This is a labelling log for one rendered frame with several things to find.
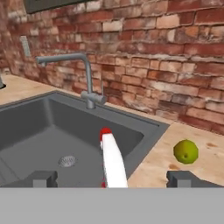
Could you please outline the green lime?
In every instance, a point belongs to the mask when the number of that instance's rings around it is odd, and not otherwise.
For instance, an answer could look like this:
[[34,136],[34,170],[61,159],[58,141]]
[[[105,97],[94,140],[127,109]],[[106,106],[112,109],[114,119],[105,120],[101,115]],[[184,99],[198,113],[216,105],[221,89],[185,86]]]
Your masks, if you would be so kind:
[[199,149],[190,140],[181,140],[173,147],[173,155],[182,164],[194,163],[199,157]]

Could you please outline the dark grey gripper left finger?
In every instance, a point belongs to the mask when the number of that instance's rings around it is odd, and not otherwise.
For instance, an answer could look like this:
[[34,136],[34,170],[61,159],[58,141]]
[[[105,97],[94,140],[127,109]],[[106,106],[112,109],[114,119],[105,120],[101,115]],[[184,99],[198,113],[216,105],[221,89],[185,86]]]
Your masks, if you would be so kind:
[[58,173],[56,171],[34,171],[24,179],[4,185],[4,188],[46,188],[57,187]]

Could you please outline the dark grey sink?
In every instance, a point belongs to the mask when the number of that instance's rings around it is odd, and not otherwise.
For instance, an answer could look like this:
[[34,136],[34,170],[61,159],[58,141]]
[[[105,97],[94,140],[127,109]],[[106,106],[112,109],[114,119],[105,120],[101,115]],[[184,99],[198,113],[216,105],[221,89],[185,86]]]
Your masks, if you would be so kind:
[[58,187],[99,187],[100,130],[108,127],[130,176],[169,125],[52,91],[0,106],[0,187],[56,171]]

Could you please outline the grey metal tap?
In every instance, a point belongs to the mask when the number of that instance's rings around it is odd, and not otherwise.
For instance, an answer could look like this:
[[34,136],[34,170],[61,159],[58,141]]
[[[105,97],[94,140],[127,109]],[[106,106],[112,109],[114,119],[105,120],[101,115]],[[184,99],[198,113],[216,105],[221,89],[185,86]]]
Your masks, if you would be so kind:
[[87,91],[82,91],[80,97],[86,100],[86,105],[88,109],[94,109],[95,104],[99,103],[101,105],[105,104],[107,97],[104,94],[96,94],[93,92],[93,82],[91,74],[91,65],[88,57],[81,52],[60,54],[54,56],[38,56],[36,61],[45,66],[47,63],[67,61],[67,60],[81,60],[85,66],[86,79],[87,79]]

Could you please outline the dark grey wall cabinet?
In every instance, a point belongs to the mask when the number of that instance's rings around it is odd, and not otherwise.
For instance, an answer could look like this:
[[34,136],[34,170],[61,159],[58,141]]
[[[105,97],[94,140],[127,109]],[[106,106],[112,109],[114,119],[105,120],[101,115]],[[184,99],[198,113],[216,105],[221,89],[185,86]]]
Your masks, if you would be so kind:
[[72,4],[87,3],[94,0],[23,0],[27,14],[56,9]]

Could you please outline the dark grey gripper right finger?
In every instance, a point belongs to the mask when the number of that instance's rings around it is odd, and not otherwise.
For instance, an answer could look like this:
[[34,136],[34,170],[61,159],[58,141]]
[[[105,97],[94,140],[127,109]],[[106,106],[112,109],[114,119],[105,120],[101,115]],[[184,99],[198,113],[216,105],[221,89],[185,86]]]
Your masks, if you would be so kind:
[[220,185],[200,179],[190,171],[168,171],[167,187],[220,187]]

